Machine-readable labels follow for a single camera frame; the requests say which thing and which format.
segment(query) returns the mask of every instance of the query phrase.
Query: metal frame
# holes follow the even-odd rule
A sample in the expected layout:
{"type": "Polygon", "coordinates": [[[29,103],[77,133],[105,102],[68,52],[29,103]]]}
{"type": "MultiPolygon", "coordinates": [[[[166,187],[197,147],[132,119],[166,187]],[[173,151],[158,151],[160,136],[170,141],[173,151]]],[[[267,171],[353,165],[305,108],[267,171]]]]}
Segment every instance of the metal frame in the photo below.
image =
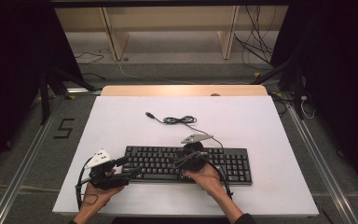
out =
{"type": "MultiPolygon", "coordinates": [[[[290,95],[287,93],[284,94],[286,99],[290,99],[290,95]]],[[[305,124],[303,119],[300,119],[296,116],[296,110],[292,107],[289,108],[290,116],[295,123],[298,132],[300,133],[310,156],[312,157],[313,162],[315,163],[316,168],[321,175],[321,178],[330,193],[333,202],[335,203],[339,214],[342,217],[342,220],[346,224],[356,223],[358,224],[358,217],[356,216],[355,212],[353,211],[350,202],[348,201],[347,197],[345,196],[343,190],[339,186],[336,178],[333,175],[333,172],[330,170],[324,156],[322,155],[321,151],[319,150],[315,140],[313,139],[310,131],[305,124]]]]}

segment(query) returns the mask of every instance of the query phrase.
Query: black device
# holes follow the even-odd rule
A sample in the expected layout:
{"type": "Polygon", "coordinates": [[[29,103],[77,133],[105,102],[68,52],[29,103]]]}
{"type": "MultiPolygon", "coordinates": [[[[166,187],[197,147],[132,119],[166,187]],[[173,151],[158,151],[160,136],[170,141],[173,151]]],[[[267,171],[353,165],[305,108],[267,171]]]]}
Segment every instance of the black device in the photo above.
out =
{"type": "Polygon", "coordinates": [[[112,172],[114,167],[122,166],[128,162],[129,157],[112,160],[109,154],[103,149],[95,153],[94,157],[89,158],[82,167],[77,185],[75,186],[78,208],[80,209],[81,206],[81,187],[87,182],[90,182],[94,188],[103,190],[129,185],[130,180],[140,174],[141,167],[134,167],[123,174],[114,174],[114,172],[112,172]],[[81,180],[85,169],[91,169],[89,178],[81,180]]]}
{"type": "Polygon", "coordinates": [[[115,166],[122,166],[127,163],[129,157],[108,161],[106,163],[94,166],[89,172],[90,183],[97,189],[113,189],[129,185],[130,179],[135,178],[141,173],[141,167],[131,169],[124,174],[114,174],[112,169],[115,166]]]}
{"type": "Polygon", "coordinates": [[[168,158],[174,168],[189,170],[193,172],[200,171],[208,162],[207,152],[201,142],[188,143],[182,148],[175,150],[176,157],[168,158]]]}

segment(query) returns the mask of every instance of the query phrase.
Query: keyboard key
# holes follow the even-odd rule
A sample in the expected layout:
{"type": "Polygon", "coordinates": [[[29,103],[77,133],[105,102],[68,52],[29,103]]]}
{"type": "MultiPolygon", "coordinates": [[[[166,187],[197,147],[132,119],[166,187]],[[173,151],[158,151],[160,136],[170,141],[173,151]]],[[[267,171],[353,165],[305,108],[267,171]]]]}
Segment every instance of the keyboard key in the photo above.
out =
{"type": "Polygon", "coordinates": [[[166,180],[166,179],[177,179],[178,175],[151,175],[151,174],[144,174],[144,179],[161,179],[161,180],[166,180]]]}

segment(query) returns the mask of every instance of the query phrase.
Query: black cable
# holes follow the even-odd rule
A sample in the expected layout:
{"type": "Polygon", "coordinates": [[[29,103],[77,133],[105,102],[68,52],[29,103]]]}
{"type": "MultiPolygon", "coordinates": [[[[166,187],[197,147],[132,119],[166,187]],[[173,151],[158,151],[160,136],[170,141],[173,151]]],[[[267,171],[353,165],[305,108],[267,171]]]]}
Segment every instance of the black cable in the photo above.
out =
{"type": "Polygon", "coordinates": [[[81,168],[80,175],[79,175],[79,178],[78,178],[78,180],[77,180],[77,185],[75,186],[76,198],[77,198],[77,207],[79,208],[79,210],[80,210],[81,202],[82,202],[82,200],[81,200],[81,198],[80,198],[80,195],[81,195],[81,187],[82,187],[83,184],[87,183],[87,182],[83,183],[82,180],[81,180],[81,178],[83,177],[84,167],[86,166],[87,163],[89,163],[89,161],[90,161],[91,159],[92,159],[92,157],[89,158],[89,159],[86,161],[86,163],[84,163],[83,167],[81,168]]]}
{"type": "Polygon", "coordinates": [[[102,54],[94,54],[94,53],[90,53],[90,52],[84,52],[84,53],[80,54],[79,56],[75,56],[75,58],[80,58],[81,56],[83,56],[83,55],[85,55],[85,54],[90,54],[90,55],[92,55],[92,56],[98,56],[98,57],[100,57],[100,58],[95,59],[95,60],[93,60],[93,61],[91,61],[91,62],[89,62],[89,63],[80,63],[80,64],[95,63],[95,62],[97,62],[97,61],[99,61],[99,60],[101,60],[101,59],[103,58],[103,55],[102,55],[102,54]]]}
{"type": "Polygon", "coordinates": [[[219,176],[223,179],[223,184],[225,185],[225,188],[226,188],[226,194],[228,195],[228,197],[232,200],[232,195],[234,194],[233,192],[231,192],[231,190],[229,189],[229,184],[228,184],[228,181],[227,181],[227,176],[226,174],[225,175],[222,175],[222,173],[220,172],[219,169],[216,168],[215,165],[213,165],[213,163],[211,163],[210,161],[207,161],[209,165],[212,166],[212,168],[219,174],[219,176]]]}
{"type": "MultiPolygon", "coordinates": [[[[193,128],[193,127],[191,127],[191,126],[188,125],[188,124],[190,124],[190,123],[195,123],[195,122],[197,122],[197,119],[194,118],[194,117],[192,117],[192,116],[184,116],[184,117],[182,117],[181,119],[165,118],[163,121],[161,121],[161,120],[157,119],[156,117],[154,117],[154,115],[152,115],[152,114],[149,113],[149,112],[146,112],[146,115],[147,115],[149,118],[155,119],[155,120],[157,120],[158,122],[163,123],[163,124],[168,124],[168,125],[172,125],[172,124],[184,124],[185,126],[187,126],[188,128],[190,128],[190,129],[192,129],[192,130],[194,130],[194,131],[197,131],[197,132],[200,132],[200,133],[204,133],[204,134],[206,134],[206,135],[210,135],[210,134],[208,134],[208,133],[206,133],[206,132],[203,132],[203,131],[201,131],[201,130],[195,129],[195,128],[193,128]]],[[[215,142],[217,142],[217,143],[220,145],[221,148],[223,148],[223,144],[222,144],[221,142],[217,141],[217,139],[215,139],[214,137],[212,137],[212,139],[213,139],[215,142]]]]}

